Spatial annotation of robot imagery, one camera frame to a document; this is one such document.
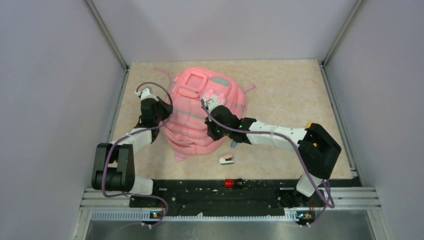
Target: backpack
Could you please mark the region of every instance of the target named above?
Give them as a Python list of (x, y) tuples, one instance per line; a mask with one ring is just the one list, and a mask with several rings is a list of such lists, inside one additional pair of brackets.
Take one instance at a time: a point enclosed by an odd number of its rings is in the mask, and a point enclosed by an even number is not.
[[(156, 70), (171, 76), (166, 70)], [(188, 67), (181, 71), (171, 81), (169, 94), (173, 101), (173, 113), (169, 122), (161, 129), (176, 151), (175, 161), (181, 162), (194, 154), (211, 153), (225, 140), (223, 137), (213, 141), (208, 136), (208, 127), (205, 124), (208, 115), (202, 109), (200, 99), (216, 95), (219, 101), (224, 100), (225, 107), (241, 118), (246, 108), (244, 92), (255, 87), (252, 84), (243, 91), (231, 78), (202, 67)]]

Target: red button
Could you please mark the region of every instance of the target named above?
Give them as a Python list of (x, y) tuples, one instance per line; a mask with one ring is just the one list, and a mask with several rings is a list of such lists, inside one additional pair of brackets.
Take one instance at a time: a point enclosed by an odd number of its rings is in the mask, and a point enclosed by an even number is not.
[(232, 179), (226, 179), (224, 181), (224, 187), (226, 188), (232, 188), (234, 186), (234, 181)]

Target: table surface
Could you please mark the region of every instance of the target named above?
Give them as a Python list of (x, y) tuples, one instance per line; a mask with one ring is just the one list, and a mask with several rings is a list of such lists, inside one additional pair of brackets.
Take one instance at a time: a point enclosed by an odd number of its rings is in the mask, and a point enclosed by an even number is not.
[[(321, 124), (342, 146), (342, 152), (331, 178), (351, 179), (352, 172), (333, 109), (316, 59), (298, 60), (237, 60), (149, 62), (131, 65), (122, 104), (113, 134), (117, 140), (136, 125), (140, 115), (140, 100), (134, 94), (143, 82), (155, 82), (166, 89), (170, 85), (166, 74), (154, 70), (164, 68), (176, 76), (181, 70), (199, 66), (238, 82), (240, 87), (256, 84), (246, 93), (244, 117), (282, 127), (304, 128), (308, 123)], [(165, 99), (165, 93), (152, 86), (153, 93)], [(238, 144), (231, 148), (227, 139), (212, 153), (193, 155), (175, 162), (174, 150), (160, 133), (153, 144), (134, 156), (137, 176), (151, 179), (298, 179), (303, 173), (292, 150), (267, 145)], [(232, 154), (234, 164), (220, 165), (221, 156)]]

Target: gray wall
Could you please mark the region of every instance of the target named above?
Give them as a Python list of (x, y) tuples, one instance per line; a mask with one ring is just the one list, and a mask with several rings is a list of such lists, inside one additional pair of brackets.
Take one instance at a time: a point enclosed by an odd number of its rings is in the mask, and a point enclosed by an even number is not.
[(123, 73), (82, 0), (0, 19), (0, 239), (66, 240)]
[(356, 0), (94, 0), (127, 63), (323, 59)]
[(423, 239), (424, 1), (370, 0), (328, 67), (395, 239)]

